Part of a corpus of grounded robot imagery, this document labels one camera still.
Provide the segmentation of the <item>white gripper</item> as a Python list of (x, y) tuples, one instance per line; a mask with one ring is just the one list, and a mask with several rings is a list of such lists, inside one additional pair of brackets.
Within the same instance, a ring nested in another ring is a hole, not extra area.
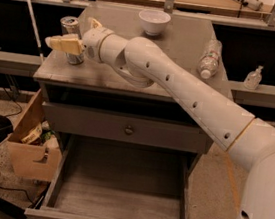
[(45, 38), (46, 45), (53, 50), (63, 51), (72, 55), (80, 55), (84, 49), (84, 56), (96, 63), (101, 63), (100, 47), (102, 42), (110, 35), (113, 35), (111, 29), (102, 26), (101, 22), (95, 18), (88, 18), (92, 29), (86, 31), (82, 41), (78, 34), (64, 34), (61, 36), (48, 36)]

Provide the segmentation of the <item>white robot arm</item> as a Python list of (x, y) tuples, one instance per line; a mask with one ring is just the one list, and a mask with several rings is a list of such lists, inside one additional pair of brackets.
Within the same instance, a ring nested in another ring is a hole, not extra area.
[(46, 38), (53, 50), (108, 64), (139, 88), (160, 85), (210, 138), (249, 171), (238, 219), (275, 219), (275, 128), (179, 67), (147, 38), (119, 37), (97, 20), (84, 35)]

